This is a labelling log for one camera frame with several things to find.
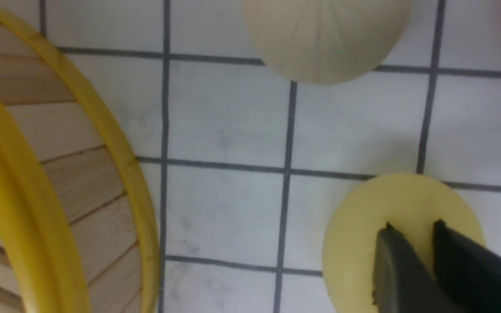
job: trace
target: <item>white bun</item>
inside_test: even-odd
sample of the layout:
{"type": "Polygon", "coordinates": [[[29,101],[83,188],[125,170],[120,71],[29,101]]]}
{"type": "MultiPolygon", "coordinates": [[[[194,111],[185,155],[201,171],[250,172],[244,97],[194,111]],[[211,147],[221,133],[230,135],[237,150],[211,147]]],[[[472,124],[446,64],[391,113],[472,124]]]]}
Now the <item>white bun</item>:
{"type": "Polygon", "coordinates": [[[373,70],[403,32],[412,0],[243,0],[264,63],[300,83],[342,83],[373,70]]]}

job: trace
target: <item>tile grout line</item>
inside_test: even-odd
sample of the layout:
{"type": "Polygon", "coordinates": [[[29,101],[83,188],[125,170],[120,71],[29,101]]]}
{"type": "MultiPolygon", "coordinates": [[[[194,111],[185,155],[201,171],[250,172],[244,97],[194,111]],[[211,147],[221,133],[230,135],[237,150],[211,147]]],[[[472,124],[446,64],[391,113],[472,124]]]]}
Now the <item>tile grout line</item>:
{"type": "Polygon", "coordinates": [[[214,265],[214,266],[219,266],[219,267],[227,267],[229,269],[247,270],[247,271],[255,271],[255,272],[275,273],[277,271],[277,268],[273,267],[273,266],[249,265],[249,264],[244,264],[244,263],[221,261],[221,260],[215,260],[215,259],[210,259],[210,258],[166,255],[165,259],[167,261],[175,261],[175,262],[181,262],[181,263],[194,263],[194,264],[202,264],[202,265],[214,265]]]}
{"type": "MultiPolygon", "coordinates": [[[[278,268],[274,266],[250,265],[244,263],[221,261],[221,260],[216,260],[211,258],[201,258],[201,257],[174,256],[167,254],[165,256],[165,260],[179,263],[212,265],[217,267],[225,267],[228,269],[237,269],[237,270],[254,271],[254,272],[276,273],[278,271],[278,268]]],[[[291,275],[300,275],[300,276],[322,277],[322,271],[316,271],[316,270],[283,269],[283,273],[291,275]]]]}
{"type": "Polygon", "coordinates": [[[58,49],[63,53],[71,55],[122,56],[157,60],[165,59],[164,53],[162,52],[77,47],[58,47],[58,49]]]}
{"type": "Polygon", "coordinates": [[[47,37],[47,16],[46,16],[46,0],[40,0],[39,2],[39,14],[40,14],[40,34],[47,37]]]}
{"type": "Polygon", "coordinates": [[[287,229],[287,206],[291,179],[291,159],[295,129],[295,112],[297,106],[297,83],[291,81],[289,93],[289,110],[287,116],[287,137],[284,163],[284,187],[282,189],[282,208],[280,214],[280,236],[278,238],[278,258],[276,266],[276,289],[274,291],[274,313],[280,312],[282,280],[284,277],[284,254],[287,229]]]}
{"type": "MultiPolygon", "coordinates": [[[[165,55],[163,52],[153,52],[153,51],[119,50],[119,49],[104,49],[104,48],[79,48],[79,47],[58,47],[58,49],[63,53],[71,55],[139,57],[142,59],[157,59],[157,60],[165,59],[165,55]]],[[[181,54],[181,53],[170,53],[169,60],[232,64],[232,65],[264,66],[264,62],[262,62],[262,60],[260,59],[250,59],[244,57],[191,55],[191,54],[181,54]]],[[[373,71],[377,73],[405,73],[405,74],[429,75],[431,74],[431,67],[410,66],[410,65],[379,65],[373,71]]],[[[455,67],[439,67],[437,69],[437,74],[450,75],[456,77],[501,79],[501,71],[459,69],[455,67]]]]}
{"type": "Polygon", "coordinates": [[[434,95],[436,93],[436,84],[438,80],[438,66],[440,63],[440,50],[442,46],[442,35],[444,33],[444,18],[446,13],[446,0],[438,1],[438,10],[436,16],[436,26],[434,29],[434,41],[432,46],[432,60],[430,61],[430,77],[428,83],[428,93],[426,95],[426,106],[423,118],[423,128],[419,140],[419,155],[417,158],[418,174],[424,173],[426,161],[426,146],[430,129],[430,121],[434,107],[434,95]]]}
{"type": "Polygon", "coordinates": [[[164,313],[165,244],[167,241],[167,151],[169,149],[169,51],[171,44],[171,1],[164,0],[164,53],[161,85],[161,189],[160,189],[160,281],[157,313],[164,313]]]}
{"type": "MultiPolygon", "coordinates": [[[[163,161],[161,158],[151,158],[147,156],[138,156],[137,160],[141,163],[151,163],[151,164],[161,164],[163,161]]],[[[172,166],[185,166],[191,168],[209,168],[209,169],[226,169],[226,170],[238,170],[241,172],[254,172],[254,173],[277,173],[282,174],[286,172],[284,168],[268,167],[268,166],[250,166],[245,164],[231,164],[231,163],[216,163],[216,162],[201,162],[192,160],[178,160],[178,159],[168,159],[168,165],[172,166]]],[[[297,176],[310,176],[310,177],[321,177],[321,178],[332,178],[334,180],[356,180],[359,182],[370,180],[376,177],[376,175],[368,174],[353,174],[353,173],[342,173],[342,172],[326,172],[322,170],[308,170],[308,169],[294,169],[290,170],[291,175],[297,176]]],[[[487,184],[477,184],[477,183],[462,183],[462,182],[447,182],[443,181],[451,188],[459,190],[475,190],[475,191],[487,191],[501,193],[501,186],[498,185],[487,185],[487,184]]]]}

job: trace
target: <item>bamboo steamer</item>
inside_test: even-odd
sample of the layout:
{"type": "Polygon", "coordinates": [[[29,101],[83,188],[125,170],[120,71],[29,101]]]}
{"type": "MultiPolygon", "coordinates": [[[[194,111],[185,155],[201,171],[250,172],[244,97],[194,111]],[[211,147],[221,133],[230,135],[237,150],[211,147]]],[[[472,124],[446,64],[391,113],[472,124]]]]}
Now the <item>bamboo steamer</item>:
{"type": "Polygon", "coordinates": [[[0,312],[153,312],[157,258],[119,126],[64,55],[0,9],[0,312]]]}

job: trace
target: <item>yellow dough disc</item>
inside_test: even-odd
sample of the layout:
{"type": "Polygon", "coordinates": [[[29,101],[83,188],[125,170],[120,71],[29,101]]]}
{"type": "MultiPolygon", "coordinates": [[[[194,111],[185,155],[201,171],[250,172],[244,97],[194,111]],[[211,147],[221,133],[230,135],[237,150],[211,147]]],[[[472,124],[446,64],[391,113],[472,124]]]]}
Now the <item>yellow dough disc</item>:
{"type": "Polygon", "coordinates": [[[378,230],[390,222],[432,272],[433,223],[447,225],[484,245],[477,218],[451,188],[427,176],[391,174],[369,180],[342,202],[326,229],[324,282],[339,313],[377,313],[372,271],[378,230]]]}
{"type": "Polygon", "coordinates": [[[386,58],[412,0],[243,0],[250,42],[264,63],[300,83],[342,83],[386,58]]]}

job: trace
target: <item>white tiled countertop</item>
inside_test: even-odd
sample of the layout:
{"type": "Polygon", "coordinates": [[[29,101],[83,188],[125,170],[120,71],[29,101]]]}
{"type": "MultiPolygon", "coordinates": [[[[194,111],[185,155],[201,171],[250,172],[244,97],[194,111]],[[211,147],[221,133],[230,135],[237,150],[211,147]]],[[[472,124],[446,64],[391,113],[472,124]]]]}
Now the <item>white tiled countertop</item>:
{"type": "Polygon", "coordinates": [[[414,0],[383,65],[330,87],[264,67],[240,0],[0,0],[92,82],[161,225],[159,313],[330,313],[324,229],[372,176],[455,188],[501,255],[501,0],[414,0]]]}

